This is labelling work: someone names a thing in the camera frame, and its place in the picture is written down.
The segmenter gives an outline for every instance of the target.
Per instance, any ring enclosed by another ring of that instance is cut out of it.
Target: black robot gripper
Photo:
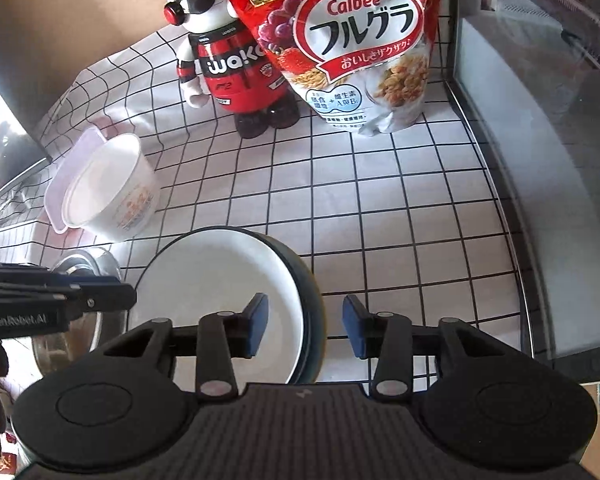
[[[248,384],[231,358],[257,352],[257,294],[197,327],[154,319],[28,388],[13,426],[34,463],[23,479],[592,479],[577,463],[596,427],[578,384],[455,318],[413,326],[342,306],[354,354],[377,358],[360,384]],[[413,391],[413,356],[438,380]],[[196,391],[173,381],[196,356]]]

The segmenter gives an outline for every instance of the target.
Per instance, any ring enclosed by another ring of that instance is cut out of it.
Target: strawberry image
[[[303,74],[315,67],[315,63],[296,47],[286,48],[278,56],[278,63],[284,70],[291,72],[293,75]]]

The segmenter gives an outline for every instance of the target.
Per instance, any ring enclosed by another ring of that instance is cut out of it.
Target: grid pattern cloth
[[[328,344],[319,381],[368,383],[375,363],[356,359],[340,320],[355,293],[372,312],[415,324],[443,316],[519,346],[520,297],[498,200],[478,145],[451,109],[442,81],[448,17],[440,17],[424,113],[410,128],[362,137],[339,132],[304,102],[285,130],[241,139],[213,100],[183,104],[167,27],[84,70],[36,136],[54,162],[0,202],[0,261],[51,266],[70,248],[100,245],[136,284],[175,237],[210,225],[268,234],[298,253],[324,296]],[[58,235],[43,211],[46,186],[85,127],[133,132],[161,186],[157,211],[135,238],[108,243],[87,231]],[[30,341],[10,376],[16,391],[37,378]],[[435,380],[432,359],[414,359],[415,389]]]

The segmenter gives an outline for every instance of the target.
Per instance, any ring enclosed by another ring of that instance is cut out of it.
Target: stack of plates
[[[279,241],[240,228],[209,227],[174,240],[149,263],[137,286],[128,329],[154,317],[196,325],[206,314],[240,312],[256,292],[269,297],[258,354],[234,359],[238,387],[249,382],[315,380],[326,342],[324,306],[311,272]],[[195,357],[179,357],[174,382],[195,386]]]

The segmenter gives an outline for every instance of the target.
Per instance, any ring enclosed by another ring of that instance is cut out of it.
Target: figurine
[[[229,0],[167,0],[164,16],[182,25],[188,38],[177,50],[185,101],[194,108],[209,99],[200,86],[195,60],[211,95],[235,115],[235,129],[251,139],[268,126],[288,128],[299,119],[295,94]]]

